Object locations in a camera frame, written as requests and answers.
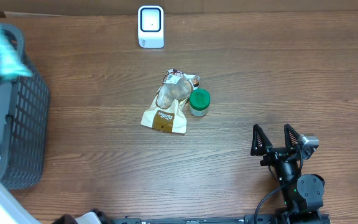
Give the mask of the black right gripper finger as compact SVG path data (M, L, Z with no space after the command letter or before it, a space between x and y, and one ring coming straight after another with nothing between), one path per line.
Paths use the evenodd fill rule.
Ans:
M250 155L251 156L264 156L273 148L272 143L263 132L263 129L255 124L253 126L253 139Z
M285 134L285 147L287 148L296 148L298 145L298 134L290 124L284 125L284 134Z

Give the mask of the teal wet wipes pack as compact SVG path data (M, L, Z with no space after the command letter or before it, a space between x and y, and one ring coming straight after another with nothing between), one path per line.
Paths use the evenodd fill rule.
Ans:
M0 79L13 80L17 77L32 77L32 72L22 63L0 24Z

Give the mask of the green lid white jar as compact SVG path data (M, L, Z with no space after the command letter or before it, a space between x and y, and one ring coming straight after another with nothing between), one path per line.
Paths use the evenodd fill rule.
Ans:
M189 110L193 116L201 117L206 115L211 103L211 96L205 89L194 90L189 97Z

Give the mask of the brown bread snack bag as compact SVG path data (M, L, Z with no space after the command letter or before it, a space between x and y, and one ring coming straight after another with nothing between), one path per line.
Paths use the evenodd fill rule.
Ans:
M150 108L143 113L141 125L168 133L186 133L187 120L183 108L199 85L200 77L197 75L173 68L167 70Z

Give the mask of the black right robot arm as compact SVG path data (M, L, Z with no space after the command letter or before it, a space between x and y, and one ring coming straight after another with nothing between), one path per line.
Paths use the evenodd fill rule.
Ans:
M260 165L267 166L278 187L267 194L257 205L252 223L330 223L328 214L321 214L323 206L324 179L317 174L302 174L304 161L319 146L314 135L297 133L290 124L284 125L285 146L273 147L263 129L253 126L250 154L261 156ZM267 199L281 192L285 206L278 208L266 220L259 210Z

